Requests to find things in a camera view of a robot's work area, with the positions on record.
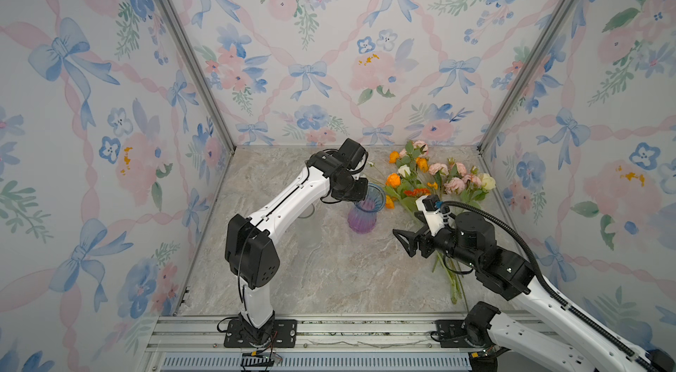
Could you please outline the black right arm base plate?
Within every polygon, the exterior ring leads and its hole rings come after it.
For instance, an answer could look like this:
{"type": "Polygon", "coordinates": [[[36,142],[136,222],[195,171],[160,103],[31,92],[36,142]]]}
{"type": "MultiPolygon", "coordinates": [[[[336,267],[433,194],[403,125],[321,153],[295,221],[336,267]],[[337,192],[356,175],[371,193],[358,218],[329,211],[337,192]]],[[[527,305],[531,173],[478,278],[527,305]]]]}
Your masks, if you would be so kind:
{"type": "Polygon", "coordinates": [[[474,345],[468,339],[468,333],[463,324],[462,320],[456,319],[436,320],[436,329],[430,333],[430,336],[442,348],[472,348],[474,345]]]}

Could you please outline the white rose flower stem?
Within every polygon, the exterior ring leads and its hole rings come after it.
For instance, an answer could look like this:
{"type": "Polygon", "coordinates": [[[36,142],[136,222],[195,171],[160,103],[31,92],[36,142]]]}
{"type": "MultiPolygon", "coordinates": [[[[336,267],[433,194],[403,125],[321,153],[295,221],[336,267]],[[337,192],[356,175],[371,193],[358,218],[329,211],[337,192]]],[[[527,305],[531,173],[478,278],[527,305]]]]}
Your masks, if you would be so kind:
{"type": "Polygon", "coordinates": [[[408,178],[412,174],[412,171],[407,164],[404,164],[401,167],[399,167],[397,172],[402,178],[408,178]]]}

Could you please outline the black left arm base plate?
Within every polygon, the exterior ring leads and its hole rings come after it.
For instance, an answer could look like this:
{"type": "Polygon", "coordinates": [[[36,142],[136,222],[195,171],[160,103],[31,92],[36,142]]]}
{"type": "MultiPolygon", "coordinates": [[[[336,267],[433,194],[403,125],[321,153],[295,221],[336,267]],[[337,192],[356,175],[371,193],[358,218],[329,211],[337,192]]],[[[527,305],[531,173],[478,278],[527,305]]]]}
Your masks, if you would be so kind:
{"type": "Polygon", "coordinates": [[[299,323],[295,319],[272,317],[262,328],[255,328],[241,316],[225,320],[227,328],[217,326],[217,330],[225,335],[225,348],[294,348],[296,345],[299,323]]]}

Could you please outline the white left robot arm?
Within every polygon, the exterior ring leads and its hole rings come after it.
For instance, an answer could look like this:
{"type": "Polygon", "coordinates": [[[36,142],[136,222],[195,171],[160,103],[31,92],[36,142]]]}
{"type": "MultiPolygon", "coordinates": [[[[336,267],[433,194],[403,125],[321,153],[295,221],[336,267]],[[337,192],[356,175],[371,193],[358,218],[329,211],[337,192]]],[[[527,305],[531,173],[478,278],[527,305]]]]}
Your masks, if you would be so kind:
{"type": "Polygon", "coordinates": [[[281,265],[276,245],[285,231],[316,201],[363,201],[368,179],[361,172],[367,161],[367,150],[352,139],[339,149],[316,152],[271,202],[250,215],[234,215],[228,222],[225,260],[237,277],[238,319],[244,327],[262,333],[274,323],[268,285],[281,265]]]}

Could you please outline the orange-red gerbera flower stem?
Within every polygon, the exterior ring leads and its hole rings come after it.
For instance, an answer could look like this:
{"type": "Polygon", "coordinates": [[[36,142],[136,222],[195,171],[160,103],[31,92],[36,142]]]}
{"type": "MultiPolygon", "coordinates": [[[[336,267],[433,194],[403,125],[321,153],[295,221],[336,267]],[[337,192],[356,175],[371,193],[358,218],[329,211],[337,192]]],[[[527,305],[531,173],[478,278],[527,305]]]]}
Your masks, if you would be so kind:
{"type": "Polygon", "coordinates": [[[416,188],[414,190],[406,190],[406,191],[403,192],[403,194],[407,198],[412,198],[414,200],[417,200],[420,197],[430,195],[431,191],[428,188],[416,188]]]}

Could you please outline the pink carnation flower spray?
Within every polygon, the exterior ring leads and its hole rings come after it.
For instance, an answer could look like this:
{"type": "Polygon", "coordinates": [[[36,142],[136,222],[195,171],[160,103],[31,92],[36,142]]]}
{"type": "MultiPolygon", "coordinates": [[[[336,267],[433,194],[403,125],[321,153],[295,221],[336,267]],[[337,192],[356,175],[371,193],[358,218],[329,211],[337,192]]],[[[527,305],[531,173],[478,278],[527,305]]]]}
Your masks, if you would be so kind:
{"type": "Polygon", "coordinates": [[[429,145],[422,140],[408,141],[399,153],[401,165],[408,166],[410,171],[428,173],[435,176],[447,176],[449,167],[443,163],[433,163],[429,157],[429,145]]]}

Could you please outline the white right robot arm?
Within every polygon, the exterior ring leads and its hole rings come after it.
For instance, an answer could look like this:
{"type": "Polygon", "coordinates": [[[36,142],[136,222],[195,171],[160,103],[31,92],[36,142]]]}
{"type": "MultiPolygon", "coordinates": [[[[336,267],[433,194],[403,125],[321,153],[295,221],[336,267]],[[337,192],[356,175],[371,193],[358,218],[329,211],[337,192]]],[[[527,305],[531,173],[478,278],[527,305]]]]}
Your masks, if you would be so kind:
{"type": "Polygon", "coordinates": [[[418,231],[395,229],[408,256],[438,253],[467,266],[486,289],[517,303],[549,326],[556,338],[517,323],[495,306],[477,303],[465,317],[458,338],[476,348],[512,351],[556,371],[673,371],[675,361],[661,349],[644,349],[610,330],[553,287],[527,243],[505,222],[462,205],[422,208],[418,231]]]}

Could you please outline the blue purple glass vase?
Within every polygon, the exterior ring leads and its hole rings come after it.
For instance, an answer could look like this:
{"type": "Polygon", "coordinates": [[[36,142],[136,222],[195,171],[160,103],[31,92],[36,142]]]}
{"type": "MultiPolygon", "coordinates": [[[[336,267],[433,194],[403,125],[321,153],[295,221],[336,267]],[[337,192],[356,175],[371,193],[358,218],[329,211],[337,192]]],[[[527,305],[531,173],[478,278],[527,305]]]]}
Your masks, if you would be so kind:
{"type": "Polygon", "coordinates": [[[372,232],[378,221],[378,213],[385,208],[386,193],[382,187],[370,184],[363,201],[356,202],[348,215],[348,226],[357,234],[372,232]]]}

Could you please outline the orange ranunculus flower spray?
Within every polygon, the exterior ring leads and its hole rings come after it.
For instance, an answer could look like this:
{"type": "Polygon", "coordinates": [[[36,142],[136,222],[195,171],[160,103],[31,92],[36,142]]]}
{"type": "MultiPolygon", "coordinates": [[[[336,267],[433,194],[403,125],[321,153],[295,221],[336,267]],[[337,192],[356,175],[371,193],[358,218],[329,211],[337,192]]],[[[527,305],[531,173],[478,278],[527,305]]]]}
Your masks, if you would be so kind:
{"type": "Polygon", "coordinates": [[[388,162],[396,167],[396,172],[386,178],[387,209],[401,205],[413,213],[417,211],[415,202],[419,198],[434,194],[438,190],[438,183],[429,175],[430,164],[425,145],[413,145],[411,150],[404,148],[393,151],[389,155],[388,162]]]}

